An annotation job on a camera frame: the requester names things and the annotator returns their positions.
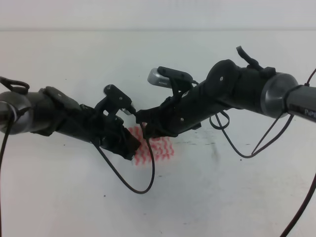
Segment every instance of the cable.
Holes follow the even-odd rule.
[[[220,127],[222,127],[222,123],[221,121],[219,120],[218,118],[218,115],[215,115],[216,119],[217,119],[217,122],[219,124]],[[243,158],[252,158],[256,155],[258,155],[260,152],[262,152],[265,148],[267,148],[269,145],[271,145],[273,142],[275,142],[284,132],[285,130],[288,128],[288,126],[290,125],[292,119],[293,119],[293,115],[291,115],[289,117],[289,119],[287,120],[286,124],[284,125],[284,127],[282,128],[282,130],[273,138],[271,139],[267,144],[265,144],[262,148],[260,148],[259,150],[257,150],[256,152],[254,152],[253,154],[249,155],[249,156],[245,156],[243,155],[242,153],[240,153],[238,151],[238,149],[234,146],[234,144],[232,143],[232,141],[230,140],[229,136],[227,135],[226,131],[224,129],[222,129],[222,132],[224,134],[224,136],[226,137],[227,141],[229,142],[229,144],[231,145],[231,147],[233,148],[233,150],[241,157]]]
[[[90,134],[80,125],[77,123],[76,120],[74,120],[72,117],[68,116],[67,114],[63,114],[65,115],[69,120],[71,120],[75,125],[77,125],[78,129],[81,130],[83,133],[85,133],[88,137],[90,137]],[[120,173],[115,169],[115,167],[113,166],[113,164],[110,162],[109,158],[107,158],[107,156],[104,154],[104,152],[101,150],[101,148],[99,147],[99,145],[94,141],[94,139],[91,139],[90,138],[90,141],[91,143],[94,145],[94,147],[98,150],[98,152],[100,153],[100,155],[103,157],[103,159],[106,161],[106,163],[109,165],[109,167],[113,170],[113,172],[117,175],[117,177],[122,181],[122,183],[127,186],[132,192],[134,193],[137,193],[137,194],[145,194],[147,193],[150,188],[152,187],[153,185],[153,182],[154,182],[154,178],[155,178],[155,159],[154,159],[154,154],[153,154],[153,150],[152,150],[152,147],[149,143],[149,139],[146,135],[146,131],[143,127],[142,124],[140,124],[140,127],[142,128],[142,131],[143,131],[143,135],[144,135],[144,138],[146,140],[146,143],[147,143],[147,146],[148,146],[148,149],[149,149],[149,152],[150,152],[150,155],[151,155],[151,158],[152,158],[152,177],[151,177],[151,180],[150,180],[150,183],[148,185],[148,187],[143,190],[143,191],[139,191],[139,190],[136,190],[134,189],[132,186],[130,186],[126,180],[120,175]]]
[[[261,144],[261,142],[266,138],[266,136],[268,135],[268,133],[271,131],[271,129],[274,127],[274,125],[277,123],[277,121],[279,120],[279,118],[283,115],[283,112],[281,112],[281,114],[276,118],[276,120],[272,123],[272,125],[269,127],[269,129],[266,131],[265,135],[263,135],[263,137],[260,139],[260,141],[258,142],[258,144],[256,145],[255,149],[253,149],[252,153],[253,154],[256,149],[258,148],[258,146]]]
[[[230,123],[230,118],[229,115],[227,113],[225,113],[224,111],[220,112],[225,118],[227,118],[227,123],[224,126],[216,126],[213,122],[212,122],[212,117],[209,118],[209,123],[212,125],[213,128],[215,128],[216,130],[222,130],[228,127],[229,123]]]
[[[310,86],[310,81],[312,79],[312,77],[314,76],[314,74],[316,73],[316,68],[315,70],[312,72],[312,74],[310,75],[310,77],[308,78],[307,82],[305,83],[306,86]]]
[[[9,117],[9,120],[8,120],[8,124],[7,124],[7,127],[6,127],[6,131],[5,131],[5,134],[4,134],[4,138],[3,138],[2,146],[1,146],[1,151],[0,151],[0,172],[1,172],[2,159],[3,159],[3,154],[4,154],[6,142],[8,140],[8,137],[9,137],[9,134],[10,134],[13,122],[14,122],[14,116],[13,116],[12,113],[10,113],[10,117]],[[1,205],[0,205],[0,237],[1,236],[2,236],[2,226],[1,226]]]
[[[305,83],[306,86],[310,86],[310,81],[311,81],[311,79],[312,79],[312,77],[313,77],[313,75],[315,73],[316,73],[316,69],[312,72],[312,74],[308,78],[307,82]],[[309,189],[309,191],[308,191],[308,193],[307,193],[302,205],[300,206],[300,208],[296,212],[295,216],[293,217],[291,222],[287,225],[287,227],[285,228],[285,230],[283,231],[283,233],[281,234],[280,237],[286,237],[288,235],[288,233],[290,233],[290,231],[293,229],[293,227],[295,226],[297,221],[302,216],[302,214],[303,214],[305,208],[307,207],[308,203],[312,199],[312,196],[313,196],[313,194],[315,192],[315,189],[316,189],[316,174],[314,176],[314,179],[312,181],[311,187],[310,187],[310,189]]]

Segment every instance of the white table surface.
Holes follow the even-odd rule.
[[[171,95],[147,82],[153,67],[185,71],[201,82],[222,59],[246,66],[235,50],[242,45],[262,66],[304,83],[316,67],[315,42],[316,32],[304,31],[0,32],[0,75],[27,82],[30,91],[54,86],[88,106],[115,84],[136,109],[146,109]],[[228,113],[228,134],[249,154],[273,119]],[[119,115],[127,127],[135,125],[133,117]],[[204,121],[171,139],[175,156],[157,162],[145,195],[128,190],[89,143],[58,133],[10,136],[1,169],[3,236],[279,236],[316,172],[315,134],[315,124],[295,117],[271,147],[240,160],[222,132]],[[106,154],[133,186],[147,186],[150,165]],[[289,236],[315,236],[315,208],[314,197]]]

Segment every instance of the white background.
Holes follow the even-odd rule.
[[[0,0],[0,29],[315,28],[312,0]]]
[[[113,83],[146,109],[171,94],[147,82],[153,67],[182,70],[201,82],[219,60],[246,66],[235,50],[243,45],[262,66],[304,83],[315,67],[315,41],[314,32],[2,32],[0,71],[29,83],[31,91],[54,86],[88,106]],[[119,115],[135,125],[133,117]],[[273,122],[248,111],[229,115],[227,132],[246,154]],[[315,134],[315,124],[295,118],[275,144],[240,161],[205,121],[172,139],[175,156],[157,163],[145,195],[128,190],[89,143],[58,133],[14,135],[1,170],[3,236],[279,236],[315,174]],[[106,154],[133,186],[148,185],[150,165]],[[313,198],[290,236],[315,236],[315,208]]]

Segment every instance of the black cable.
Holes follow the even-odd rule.
[[[5,146],[6,146],[6,142],[8,140],[13,122],[14,122],[14,115],[11,111],[11,109],[9,109],[10,111],[10,116],[9,116],[9,120],[8,120],[8,124],[6,127],[6,131],[4,134],[4,138],[2,141],[2,146],[1,146],[1,151],[0,151],[0,172],[1,172],[1,167],[2,167],[2,160],[3,160],[3,154],[4,154],[4,150],[5,150]],[[2,226],[1,226],[1,205],[0,205],[0,237],[2,236]]]
[[[68,119],[70,119],[75,125],[77,125],[78,129],[81,130],[83,133],[85,133],[87,135],[87,137],[90,138],[90,141],[91,143],[94,145],[94,147],[98,150],[98,152],[100,153],[100,155],[103,157],[103,159],[106,161],[106,163],[109,165],[109,167],[113,170],[113,172],[117,175],[117,177],[122,181],[122,183],[124,183],[125,186],[127,186],[132,192],[134,193],[137,193],[137,194],[145,194],[147,193],[150,188],[152,187],[153,185],[153,182],[154,182],[154,178],[155,178],[155,159],[154,159],[154,154],[153,154],[153,150],[152,150],[152,147],[149,143],[149,139],[146,135],[146,131],[143,127],[142,124],[140,124],[140,127],[142,128],[142,131],[143,131],[143,135],[144,135],[144,138],[146,140],[146,143],[147,143],[147,146],[148,146],[148,149],[149,149],[149,152],[150,152],[150,155],[151,155],[151,158],[152,158],[152,177],[151,177],[151,180],[150,180],[150,183],[148,185],[148,187],[143,190],[143,191],[139,191],[139,190],[136,190],[134,189],[132,186],[130,186],[126,180],[120,175],[120,173],[115,169],[115,167],[113,166],[113,164],[110,162],[109,158],[107,158],[107,156],[104,154],[104,152],[101,150],[101,148],[99,147],[99,145],[94,141],[94,139],[91,139],[91,136],[90,134],[80,125],[77,123],[76,120],[74,120],[72,117],[70,116],[67,116],[66,114],[63,114],[64,116],[66,116]]]
[[[308,78],[307,82],[305,83],[306,86],[310,86],[310,81],[311,81],[311,79],[312,79],[312,77],[313,77],[313,75],[315,73],[316,73],[316,69],[312,72],[312,74]],[[310,187],[310,189],[309,189],[309,191],[308,191],[308,193],[307,193],[302,205],[300,206],[300,208],[296,212],[295,216],[293,217],[291,222],[287,225],[287,227],[285,228],[285,230],[283,231],[283,233],[281,234],[280,237],[286,237],[288,235],[288,233],[290,233],[290,231],[293,229],[293,227],[295,226],[297,221],[302,216],[302,214],[303,214],[305,208],[307,207],[308,203],[312,199],[312,196],[313,196],[313,194],[315,192],[315,189],[316,189],[316,174],[314,176],[314,179],[312,181],[311,187]]]
[[[219,124],[220,127],[222,127],[221,121],[218,118],[218,115],[215,115],[217,122]],[[249,156],[245,156],[242,153],[240,153],[237,148],[234,146],[234,144],[232,143],[232,141],[230,140],[229,136],[227,135],[226,131],[224,129],[222,129],[222,132],[224,134],[224,136],[226,137],[227,141],[229,142],[229,144],[231,145],[231,147],[233,148],[233,150],[241,157],[243,158],[252,158],[256,155],[258,155],[260,152],[262,152],[265,148],[267,148],[269,145],[271,145],[273,142],[275,142],[284,132],[285,130],[288,128],[288,126],[290,125],[292,119],[293,119],[293,115],[291,115],[289,117],[289,119],[287,120],[286,124],[284,125],[284,127],[282,128],[282,130],[273,138],[271,139],[267,144],[265,144],[262,148],[260,148],[259,150],[257,150],[255,153],[249,155]]]
[[[312,79],[312,77],[314,76],[314,74],[316,73],[316,68],[315,70],[312,72],[312,74],[310,75],[310,77],[308,78],[307,82],[305,83],[306,86],[310,86],[310,81]]]
[[[216,130],[222,130],[228,127],[229,123],[230,123],[230,118],[229,115],[227,113],[225,113],[224,111],[220,112],[225,118],[227,118],[227,123],[224,126],[216,126],[213,121],[212,121],[212,117],[209,118],[209,123],[212,125],[213,128],[215,128]]]
[[[265,135],[262,136],[262,138],[260,139],[260,141],[258,142],[258,144],[256,145],[255,149],[253,149],[252,153],[253,154],[256,149],[258,148],[258,146],[261,144],[261,142],[266,138],[266,136],[268,135],[268,133],[271,131],[271,129],[274,127],[274,125],[277,123],[277,121],[279,120],[279,118],[283,115],[283,112],[281,112],[281,114],[276,118],[276,120],[272,123],[272,125],[269,127],[269,129],[266,131]]]

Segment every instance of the black bracket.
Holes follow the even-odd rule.
[[[266,79],[270,79],[271,77],[273,77],[276,74],[276,69],[272,68],[272,67],[266,67],[263,68],[259,65],[258,61],[251,58],[243,49],[241,46],[238,46],[237,48],[237,52],[239,54],[239,56],[244,59],[249,65],[247,66],[247,68],[251,68],[251,69],[255,69],[257,71],[260,72],[260,76],[262,78],[266,78]]]
[[[160,75],[169,78],[174,96],[178,95],[179,91],[183,94],[193,88],[193,78],[188,73],[165,67],[158,67],[157,71]]]
[[[119,110],[136,114],[132,100],[115,85],[107,85],[103,92],[106,97],[95,106],[94,109],[97,113],[103,114],[104,111],[107,111],[109,120],[113,120]]]

